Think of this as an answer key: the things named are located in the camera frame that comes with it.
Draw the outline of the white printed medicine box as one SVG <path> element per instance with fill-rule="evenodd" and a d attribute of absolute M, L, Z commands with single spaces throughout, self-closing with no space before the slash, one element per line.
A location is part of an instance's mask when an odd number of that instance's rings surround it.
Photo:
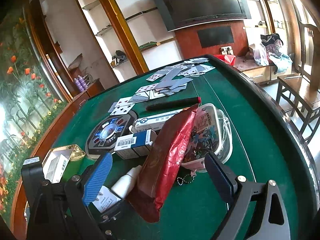
<path fill-rule="evenodd" d="M 44 178 L 52 184 L 68 180 L 77 174 L 85 156 L 77 144 L 50 149 L 42 162 Z"/>

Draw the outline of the small white dropper bottle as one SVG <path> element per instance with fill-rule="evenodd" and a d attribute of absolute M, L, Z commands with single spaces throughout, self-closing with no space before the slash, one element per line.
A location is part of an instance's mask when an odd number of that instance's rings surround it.
<path fill-rule="evenodd" d="M 134 188 L 141 169 L 141 165 L 131 168 L 125 175 L 116 181 L 116 183 L 111 187 L 111 190 L 120 198 L 126 198 Z"/>

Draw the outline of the blue white barcode medicine box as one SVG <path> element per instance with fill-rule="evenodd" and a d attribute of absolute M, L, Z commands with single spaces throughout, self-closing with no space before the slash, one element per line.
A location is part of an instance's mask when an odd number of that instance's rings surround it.
<path fill-rule="evenodd" d="M 121 159 L 133 159 L 149 155 L 157 138 L 155 131 L 146 131 L 119 137 L 114 151 Z"/>

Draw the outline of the clear cartoon plastic case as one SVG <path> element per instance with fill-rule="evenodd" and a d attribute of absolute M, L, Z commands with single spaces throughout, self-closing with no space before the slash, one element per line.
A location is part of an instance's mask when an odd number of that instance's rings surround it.
<path fill-rule="evenodd" d="M 210 152 L 225 164 L 233 152 L 229 119 L 212 103 L 197 109 L 193 130 L 181 166 L 191 171 L 206 172 L 204 157 Z"/>

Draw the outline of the long white blue medicine box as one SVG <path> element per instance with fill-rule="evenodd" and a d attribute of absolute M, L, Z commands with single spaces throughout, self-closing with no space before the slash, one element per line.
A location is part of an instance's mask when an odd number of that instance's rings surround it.
<path fill-rule="evenodd" d="M 139 118 L 129 127 L 131 133 L 138 133 L 151 129 L 153 131 L 159 131 L 162 129 L 164 123 L 173 117 L 175 114 L 180 113 L 183 109 L 164 112 L 161 114 L 150 115 L 143 118 Z"/>

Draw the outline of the red foil packet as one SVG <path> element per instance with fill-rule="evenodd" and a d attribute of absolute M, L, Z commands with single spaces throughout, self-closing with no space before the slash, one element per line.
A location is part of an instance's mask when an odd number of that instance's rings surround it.
<path fill-rule="evenodd" d="M 153 143 L 127 200 L 148 223 L 157 223 L 187 150 L 199 105 L 168 119 Z"/>

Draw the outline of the black stick with red tip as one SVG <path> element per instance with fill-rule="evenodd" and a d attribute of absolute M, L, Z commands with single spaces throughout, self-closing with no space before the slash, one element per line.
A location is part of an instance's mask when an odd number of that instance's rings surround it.
<path fill-rule="evenodd" d="M 193 106 L 195 104 L 198 105 L 199 103 L 201 103 L 201 98 L 197 96 L 193 98 L 185 98 L 181 100 L 162 102 L 162 103 L 149 105 L 146 107 L 146 111 L 158 111 L 158 110 L 165 110 L 165 109 L 171 109 L 176 107 L 185 108 L 185 107 Z"/>

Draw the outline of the round mahjong table control panel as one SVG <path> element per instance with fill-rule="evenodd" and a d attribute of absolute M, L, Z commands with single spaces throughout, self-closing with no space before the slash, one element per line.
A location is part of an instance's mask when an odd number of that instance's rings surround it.
<path fill-rule="evenodd" d="M 103 153 L 114 153 L 117 139 L 130 134 L 129 127 L 138 119 L 134 111 L 124 115 L 108 116 L 89 134 L 85 143 L 86 155 L 98 159 Z"/>

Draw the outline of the left purple spray bottle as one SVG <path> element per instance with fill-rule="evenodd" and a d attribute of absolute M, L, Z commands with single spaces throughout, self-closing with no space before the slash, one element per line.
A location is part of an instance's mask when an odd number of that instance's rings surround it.
<path fill-rule="evenodd" d="M 78 80 L 78 78 L 74 78 L 74 83 L 80 92 L 83 92 L 85 90 L 81 85 L 80 81 Z"/>

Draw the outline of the purple spray bottle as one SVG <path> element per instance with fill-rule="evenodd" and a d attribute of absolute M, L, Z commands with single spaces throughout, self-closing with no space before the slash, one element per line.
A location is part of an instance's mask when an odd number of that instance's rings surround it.
<path fill-rule="evenodd" d="M 79 80 L 80 85 L 82 86 L 82 88 L 83 88 L 84 90 L 86 90 L 86 89 L 88 88 L 88 85 L 86 84 L 84 78 L 79 75 L 79 76 L 78 76 L 78 80 Z"/>
<path fill-rule="evenodd" d="M 80 81 L 78 80 L 78 78 L 74 78 L 74 83 L 80 92 L 83 92 L 85 90 L 81 85 Z"/>

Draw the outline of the right purple spray bottle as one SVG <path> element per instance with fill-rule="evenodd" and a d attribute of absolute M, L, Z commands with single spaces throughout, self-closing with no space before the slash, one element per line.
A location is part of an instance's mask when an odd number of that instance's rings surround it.
<path fill-rule="evenodd" d="M 86 84 L 84 78 L 79 75 L 79 76 L 78 76 L 78 80 L 79 80 L 80 85 L 82 86 L 82 88 L 83 88 L 84 90 L 86 90 L 86 89 L 88 88 L 88 85 Z"/>

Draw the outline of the wooden chair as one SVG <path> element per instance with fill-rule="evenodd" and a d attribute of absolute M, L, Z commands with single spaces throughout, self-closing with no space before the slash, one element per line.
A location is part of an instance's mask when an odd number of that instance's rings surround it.
<path fill-rule="evenodd" d="M 288 74 L 277 77 L 278 90 L 276 102 L 283 98 L 292 108 L 290 115 L 295 113 L 302 120 L 300 134 L 309 128 L 311 134 L 305 139 L 309 143 L 319 127 L 319 30 L 312 24 L 298 22 L 301 38 L 302 64 L 299 74 Z M 306 62 L 305 31 L 312 33 L 313 56 L 311 74 L 304 73 Z"/>

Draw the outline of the dark items on shelf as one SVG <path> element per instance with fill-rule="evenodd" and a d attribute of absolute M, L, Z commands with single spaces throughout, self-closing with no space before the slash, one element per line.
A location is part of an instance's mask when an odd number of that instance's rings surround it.
<path fill-rule="evenodd" d="M 121 50 L 116 50 L 115 55 L 112 56 L 111 66 L 115 67 L 116 65 L 123 63 L 127 60 L 126 54 Z"/>

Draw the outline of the scattered playing cards pile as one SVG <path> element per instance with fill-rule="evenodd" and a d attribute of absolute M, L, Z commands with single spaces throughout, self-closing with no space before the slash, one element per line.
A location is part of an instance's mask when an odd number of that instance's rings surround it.
<path fill-rule="evenodd" d="M 199 57 L 156 71 L 147 78 L 148 85 L 140 87 L 133 96 L 121 98 L 115 102 L 109 110 L 110 115 L 126 114 L 137 103 L 174 95 L 186 89 L 187 84 L 193 81 L 193 78 L 215 69 L 208 63 L 207 58 Z"/>

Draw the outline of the pile of clothes on cabinet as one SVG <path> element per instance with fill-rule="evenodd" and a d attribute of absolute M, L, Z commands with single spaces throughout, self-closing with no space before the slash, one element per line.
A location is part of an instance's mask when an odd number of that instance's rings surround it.
<path fill-rule="evenodd" d="M 283 53 L 284 43 L 278 33 L 260 35 L 260 42 L 252 49 L 255 63 L 259 66 L 276 66 L 275 74 L 283 74 L 292 66 L 291 58 Z"/>

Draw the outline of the black wall panel under television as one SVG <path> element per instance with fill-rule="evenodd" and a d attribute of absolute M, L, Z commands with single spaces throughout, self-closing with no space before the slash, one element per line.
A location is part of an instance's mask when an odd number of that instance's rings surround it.
<path fill-rule="evenodd" d="M 201 29 L 197 35 L 202 48 L 234 43 L 234 37 L 229 25 Z"/>

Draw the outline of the wall-mounted black television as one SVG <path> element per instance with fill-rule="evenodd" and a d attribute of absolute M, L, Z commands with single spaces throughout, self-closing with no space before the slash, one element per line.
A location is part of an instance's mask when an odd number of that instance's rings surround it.
<path fill-rule="evenodd" d="M 251 18 L 247 0 L 154 0 L 167 31 Z"/>

